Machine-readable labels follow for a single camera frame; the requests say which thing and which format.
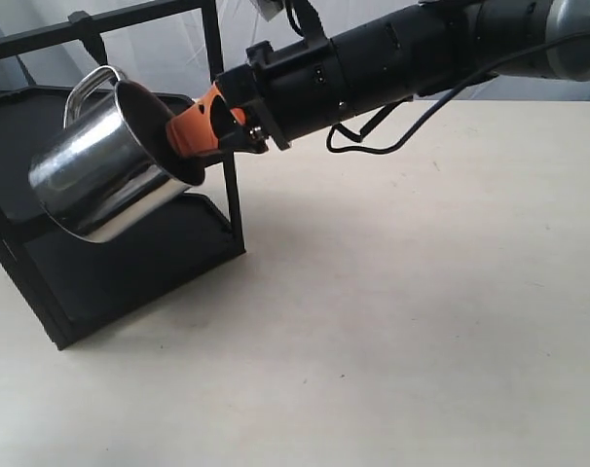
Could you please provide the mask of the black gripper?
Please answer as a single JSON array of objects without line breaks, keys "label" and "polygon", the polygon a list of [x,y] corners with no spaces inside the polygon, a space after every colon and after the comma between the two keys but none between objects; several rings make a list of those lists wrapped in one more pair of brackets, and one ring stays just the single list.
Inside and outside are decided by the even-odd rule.
[{"label": "black gripper", "polygon": [[300,40],[279,50],[263,41],[246,55],[247,63],[218,75],[217,86],[166,124],[167,141],[181,158],[266,153],[266,140],[253,135],[245,113],[281,150],[350,113],[331,40]]}]

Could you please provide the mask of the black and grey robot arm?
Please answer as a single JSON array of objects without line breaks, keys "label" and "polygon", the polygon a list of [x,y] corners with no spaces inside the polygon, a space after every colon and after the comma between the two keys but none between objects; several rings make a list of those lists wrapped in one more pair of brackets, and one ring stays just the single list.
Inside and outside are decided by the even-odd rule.
[{"label": "black and grey robot arm", "polygon": [[398,106],[463,90],[499,76],[590,81],[590,1],[422,1],[327,36],[307,1],[283,1],[299,41],[262,42],[244,65],[166,126],[182,158],[261,154],[315,131],[365,138]]}]

